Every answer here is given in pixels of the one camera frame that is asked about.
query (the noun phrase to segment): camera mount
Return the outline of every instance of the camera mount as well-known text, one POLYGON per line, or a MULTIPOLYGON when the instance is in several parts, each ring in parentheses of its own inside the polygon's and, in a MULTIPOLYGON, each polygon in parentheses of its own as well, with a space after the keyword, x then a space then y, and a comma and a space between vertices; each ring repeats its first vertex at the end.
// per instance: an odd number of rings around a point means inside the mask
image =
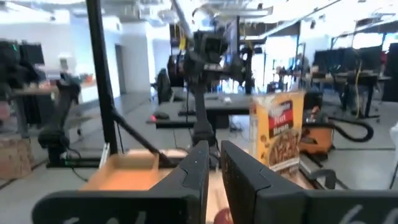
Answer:
MULTIPOLYGON (((193 35, 193 48, 187 48, 184 58, 185 79, 193 90, 197 121, 193 125, 192 144, 208 141, 210 154, 217 155, 218 143, 211 124, 206 117, 205 92, 207 84, 214 80, 233 78, 242 81, 243 64, 241 60, 233 60, 230 67, 220 66, 222 55, 228 49, 228 42, 221 34, 198 31, 193 35)), ((216 161, 210 159, 210 166, 216 161)))

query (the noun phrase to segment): cereal box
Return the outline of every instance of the cereal box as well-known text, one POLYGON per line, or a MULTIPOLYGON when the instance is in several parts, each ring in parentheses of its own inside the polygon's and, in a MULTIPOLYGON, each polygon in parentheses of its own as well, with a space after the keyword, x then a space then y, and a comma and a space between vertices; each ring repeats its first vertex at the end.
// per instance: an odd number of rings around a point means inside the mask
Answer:
POLYGON ((303 91, 255 96, 252 101, 251 154, 286 177, 295 175, 299 168, 297 145, 301 137, 303 101, 303 91))

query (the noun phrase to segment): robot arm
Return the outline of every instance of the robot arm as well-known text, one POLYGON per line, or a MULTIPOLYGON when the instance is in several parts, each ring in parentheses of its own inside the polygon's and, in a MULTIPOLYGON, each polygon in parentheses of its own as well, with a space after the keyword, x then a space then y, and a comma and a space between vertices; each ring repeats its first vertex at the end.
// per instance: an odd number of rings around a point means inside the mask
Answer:
POLYGON ((57 157, 59 157, 59 154, 65 152, 66 147, 69 147, 69 139, 64 131, 65 120, 72 102, 78 98, 81 88, 79 83, 67 75, 62 75, 62 79, 57 82, 57 87, 59 94, 54 115, 40 132, 38 140, 42 148, 49 150, 49 154, 52 151, 57 151, 57 157))

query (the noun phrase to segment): orange vacuum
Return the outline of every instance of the orange vacuum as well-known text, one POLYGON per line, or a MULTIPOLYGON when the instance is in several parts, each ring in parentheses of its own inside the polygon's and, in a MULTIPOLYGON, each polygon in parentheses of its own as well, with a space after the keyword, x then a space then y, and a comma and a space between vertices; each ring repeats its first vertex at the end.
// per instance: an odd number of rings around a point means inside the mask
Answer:
POLYGON ((333 131, 337 131, 344 138, 353 142, 366 142, 370 140, 374 134, 373 128, 364 122, 330 117, 323 113, 318 106, 316 106, 312 109, 309 116, 304 116, 302 138, 298 144, 300 151, 319 155, 319 159, 327 159, 327 154, 331 149, 334 148, 333 131), (350 136, 333 121, 364 127, 367 131, 367 134, 362 138, 350 136))

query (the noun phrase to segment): vacuum cleaner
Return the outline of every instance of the vacuum cleaner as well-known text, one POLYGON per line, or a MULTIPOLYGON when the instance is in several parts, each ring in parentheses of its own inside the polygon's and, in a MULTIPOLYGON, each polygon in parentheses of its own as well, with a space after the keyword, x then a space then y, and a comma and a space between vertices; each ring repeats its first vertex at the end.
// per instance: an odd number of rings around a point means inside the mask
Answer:
POLYGON ((322 95, 319 93, 307 93, 305 95, 302 137, 298 144, 301 152, 316 156, 321 161, 328 159, 328 153, 334 149, 334 131, 337 131, 345 139, 353 142, 367 142, 373 138, 374 130, 370 125, 362 121, 328 116, 321 110, 321 105, 322 95), (334 121, 360 126, 366 130, 366 134, 360 138, 354 137, 334 123, 334 121))

